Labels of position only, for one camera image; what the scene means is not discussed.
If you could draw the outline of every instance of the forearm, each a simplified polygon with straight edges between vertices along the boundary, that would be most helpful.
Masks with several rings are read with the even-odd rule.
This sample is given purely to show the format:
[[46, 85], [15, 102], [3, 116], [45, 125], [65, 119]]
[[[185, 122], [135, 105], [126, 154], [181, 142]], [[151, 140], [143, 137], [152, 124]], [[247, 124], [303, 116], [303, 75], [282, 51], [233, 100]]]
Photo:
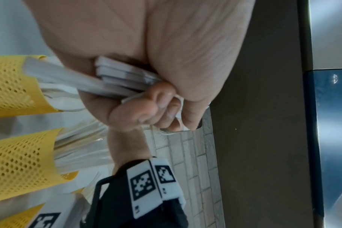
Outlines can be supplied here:
[[118, 132], [110, 128], [107, 141], [111, 157], [115, 163], [113, 174], [122, 165], [130, 161], [150, 159], [152, 157], [141, 127], [126, 133]]

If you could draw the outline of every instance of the gray tile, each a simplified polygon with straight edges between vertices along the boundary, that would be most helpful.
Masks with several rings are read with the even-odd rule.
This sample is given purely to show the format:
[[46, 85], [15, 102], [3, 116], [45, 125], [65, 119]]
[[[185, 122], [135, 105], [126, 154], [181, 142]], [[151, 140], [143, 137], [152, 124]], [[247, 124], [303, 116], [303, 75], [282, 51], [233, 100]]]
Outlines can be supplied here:
[[209, 169], [207, 167], [206, 155], [197, 157], [198, 176], [200, 177], [201, 189], [210, 187]]
[[185, 154], [187, 177], [191, 179], [192, 177], [197, 176], [196, 155], [194, 141], [192, 139], [183, 142], [183, 152]]
[[185, 199], [189, 199], [190, 198], [189, 186], [188, 186], [188, 181], [187, 181], [185, 164], [181, 163], [181, 164], [175, 165], [174, 173], [175, 173], [177, 181], [179, 182], [181, 186]]
[[182, 141], [186, 141], [188, 139], [192, 139], [192, 131], [181, 132], [181, 139], [182, 139]]
[[197, 129], [192, 132], [194, 144], [195, 144], [195, 154], [200, 156], [206, 153], [204, 131], [202, 128]]
[[194, 228], [194, 220], [193, 220], [193, 215], [192, 215], [192, 210], [191, 210], [191, 200], [186, 200], [186, 206], [183, 209], [185, 212], [185, 215], [187, 216], [187, 221], [189, 222], [189, 227], [188, 228]]
[[204, 129], [204, 134], [210, 134], [213, 132], [210, 108], [206, 109], [205, 114], [202, 117], [202, 128]]
[[163, 159], [167, 159], [169, 164], [172, 165], [172, 160], [171, 160], [171, 155], [170, 155], [170, 148], [167, 147], [163, 147], [160, 149], [156, 150], [156, 154], [158, 158], [163, 158]]
[[155, 149], [155, 144], [153, 141], [152, 131], [148, 129], [148, 130], [144, 130], [144, 133], [145, 133], [147, 144], [148, 144], [148, 147], [150, 149], [152, 156], [156, 156], [156, 149]]
[[213, 134], [205, 135], [205, 147], [207, 154], [207, 163], [209, 169], [213, 169], [217, 167], [217, 159], [216, 159], [216, 151], [215, 151], [215, 142], [213, 140]]
[[214, 210], [215, 210], [216, 227], [225, 228], [225, 218], [224, 218], [224, 209], [222, 207], [222, 201], [214, 205]]
[[161, 132], [156, 127], [153, 127], [152, 131], [156, 148], [161, 148], [168, 145], [168, 139], [166, 135], [161, 134]]
[[215, 222], [215, 214], [213, 212], [213, 201], [211, 189], [202, 192], [202, 201], [205, 215], [206, 226], [209, 226]]
[[219, 180], [219, 170], [217, 168], [211, 169], [209, 171], [210, 184], [212, 191], [212, 200], [218, 202], [221, 200], [221, 187]]
[[205, 228], [206, 227], [203, 212], [201, 212], [200, 214], [198, 214], [194, 217], [194, 227], [195, 228]]
[[173, 163], [179, 164], [179, 163], [183, 162], [181, 134], [178, 133], [178, 134], [169, 135], [168, 141], [170, 143]]
[[189, 180], [189, 190], [192, 203], [192, 214], [197, 215], [202, 211], [201, 190], [198, 177]]

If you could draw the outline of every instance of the hand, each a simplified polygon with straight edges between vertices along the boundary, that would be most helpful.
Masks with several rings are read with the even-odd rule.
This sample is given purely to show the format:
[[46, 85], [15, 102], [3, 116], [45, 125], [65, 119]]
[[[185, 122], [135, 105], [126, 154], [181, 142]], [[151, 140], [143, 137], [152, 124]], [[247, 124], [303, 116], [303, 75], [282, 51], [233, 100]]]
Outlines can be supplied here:
[[255, 0], [24, 1], [65, 66], [95, 75], [94, 59], [108, 56], [165, 80], [123, 105], [81, 93], [96, 118], [121, 131], [141, 123], [175, 131], [173, 95], [185, 98], [182, 121], [196, 129], [236, 61]]

